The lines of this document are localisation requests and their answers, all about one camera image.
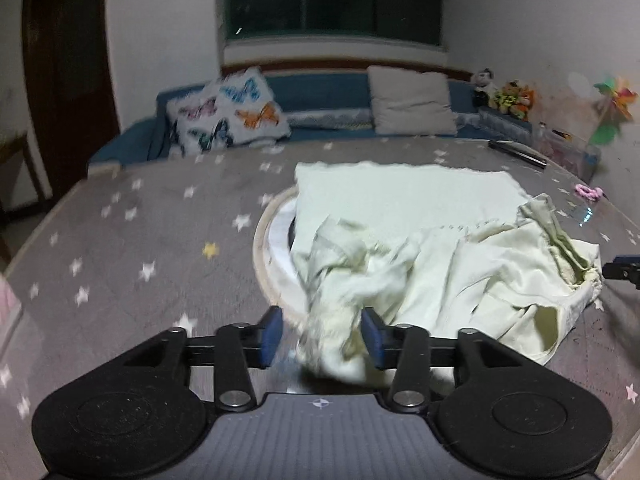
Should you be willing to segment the pale green t-shirt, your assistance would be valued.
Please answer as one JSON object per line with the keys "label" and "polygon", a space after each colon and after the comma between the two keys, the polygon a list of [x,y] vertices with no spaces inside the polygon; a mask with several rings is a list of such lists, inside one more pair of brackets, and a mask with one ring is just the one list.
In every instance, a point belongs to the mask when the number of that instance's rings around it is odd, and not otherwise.
{"label": "pale green t-shirt", "polygon": [[373,162],[300,164],[292,259],[308,300],[297,344],[314,374],[381,385],[360,333],[451,338],[476,328],[548,362],[602,288],[598,246],[572,240],[547,195],[510,174]]}

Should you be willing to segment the clear plastic box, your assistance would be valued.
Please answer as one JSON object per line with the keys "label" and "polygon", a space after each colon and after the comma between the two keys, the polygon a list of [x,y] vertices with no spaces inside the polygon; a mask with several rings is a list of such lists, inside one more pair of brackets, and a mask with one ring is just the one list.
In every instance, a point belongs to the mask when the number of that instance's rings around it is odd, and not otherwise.
{"label": "clear plastic box", "polygon": [[601,150],[579,136],[538,124],[533,133],[533,148],[544,157],[589,183],[601,161]]}

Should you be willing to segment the black remote control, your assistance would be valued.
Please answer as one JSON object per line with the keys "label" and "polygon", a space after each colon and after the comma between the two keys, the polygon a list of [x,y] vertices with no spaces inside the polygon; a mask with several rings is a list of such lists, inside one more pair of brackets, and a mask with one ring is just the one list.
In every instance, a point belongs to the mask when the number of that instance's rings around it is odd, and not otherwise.
{"label": "black remote control", "polygon": [[544,156],[541,156],[541,154],[538,154],[525,145],[513,141],[489,140],[488,148],[517,158],[540,170],[544,170],[544,168],[547,167],[547,159],[545,159]]}

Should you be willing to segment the colourful pinwheel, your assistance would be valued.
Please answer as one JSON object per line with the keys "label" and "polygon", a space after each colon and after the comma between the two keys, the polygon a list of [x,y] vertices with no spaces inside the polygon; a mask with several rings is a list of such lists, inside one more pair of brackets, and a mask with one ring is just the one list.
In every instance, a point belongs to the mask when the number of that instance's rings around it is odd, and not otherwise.
{"label": "colourful pinwheel", "polygon": [[639,95],[622,77],[605,78],[595,84],[594,88],[600,94],[600,100],[596,103],[598,123],[588,143],[608,145],[620,135],[623,124],[634,121],[630,108],[637,102]]}

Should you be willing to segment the orange yellow plush toy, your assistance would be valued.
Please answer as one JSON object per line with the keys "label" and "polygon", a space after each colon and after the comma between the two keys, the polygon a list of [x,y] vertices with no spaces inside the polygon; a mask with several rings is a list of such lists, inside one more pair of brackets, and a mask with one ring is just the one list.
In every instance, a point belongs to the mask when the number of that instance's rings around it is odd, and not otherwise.
{"label": "orange yellow plush toy", "polygon": [[498,110],[500,114],[527,122],[535,99],[536,93],[532,87],[514,79],[507,82],[492,96],[489,106],[493,110]]}

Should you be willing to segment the panda plush toy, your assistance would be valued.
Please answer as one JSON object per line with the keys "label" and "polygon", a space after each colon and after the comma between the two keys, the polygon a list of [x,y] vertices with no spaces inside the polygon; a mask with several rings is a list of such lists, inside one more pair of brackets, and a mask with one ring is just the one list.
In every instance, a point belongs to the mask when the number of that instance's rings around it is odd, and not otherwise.
{"label": "panda plush toy", "polygon": [[472,104],[476,108],[488,107],[498,91],[494,83],[494,72],[489,68],[479,70],[471,79],[474,84]]}

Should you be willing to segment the pink tissue pack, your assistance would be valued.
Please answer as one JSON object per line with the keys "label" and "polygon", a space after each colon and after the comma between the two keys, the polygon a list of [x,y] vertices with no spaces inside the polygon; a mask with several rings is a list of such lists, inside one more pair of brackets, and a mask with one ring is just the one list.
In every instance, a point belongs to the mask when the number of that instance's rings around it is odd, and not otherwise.
{"label": "pink tissue pack", "polygon": [[15,295],[11,285],[0,275],[0,338],[5,344],[14,331],[22,314],[22,303]]}

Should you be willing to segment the butterfly print pillow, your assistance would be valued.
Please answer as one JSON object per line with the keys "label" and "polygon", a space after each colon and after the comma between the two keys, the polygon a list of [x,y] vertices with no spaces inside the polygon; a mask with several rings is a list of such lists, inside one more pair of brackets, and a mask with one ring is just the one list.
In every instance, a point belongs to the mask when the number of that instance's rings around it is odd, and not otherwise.
{"label": "butterfly print pillow", "polygon": [[291,135],[282,108],[257,67],[169,101],[169,132],[185,155],[279,141]]}

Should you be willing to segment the grey plain pillow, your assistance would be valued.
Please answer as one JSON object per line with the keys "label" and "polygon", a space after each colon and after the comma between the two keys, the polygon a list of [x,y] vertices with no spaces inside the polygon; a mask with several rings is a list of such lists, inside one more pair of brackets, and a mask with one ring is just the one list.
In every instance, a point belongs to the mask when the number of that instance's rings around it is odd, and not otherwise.
{"label": "grey plain pillow", "polygon": [[444,74],[375,65],[367,75],[374,130],[380,136],[457,133]]}

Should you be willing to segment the blue sofa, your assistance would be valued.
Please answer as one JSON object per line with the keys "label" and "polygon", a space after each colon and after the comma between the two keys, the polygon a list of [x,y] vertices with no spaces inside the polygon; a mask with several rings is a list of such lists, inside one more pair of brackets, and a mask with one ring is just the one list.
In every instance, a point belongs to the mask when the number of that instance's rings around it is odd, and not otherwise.
{"label": "blue sofa", "polygon": [[[367,139],[375,136],[368,76],[365,73],[310,73],[268,75],[266,81],[291,125],[288,140]],[[178,134],[167,107],[199,92],[204,84],[179,87],[156,97],[152,118],[130,126],[118,138],[94,154],[93,165],[129,166],[164,159],[178,145]],[[473,140],[513,140],[533,143],[533,126],[491,108],[473,106],[474,84],[450,79],[450,107],[457,123],[457,137]]]}

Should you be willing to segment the dark wooden door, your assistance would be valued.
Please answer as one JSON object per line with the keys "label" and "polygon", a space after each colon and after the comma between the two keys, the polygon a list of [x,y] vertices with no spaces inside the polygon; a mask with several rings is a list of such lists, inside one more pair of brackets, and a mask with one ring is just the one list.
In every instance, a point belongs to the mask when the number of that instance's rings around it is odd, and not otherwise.
{"label": "dark wooden door", "polygon": [[120,133],[105,0],[23,0],[22,49],[32,128],[56,198]]}

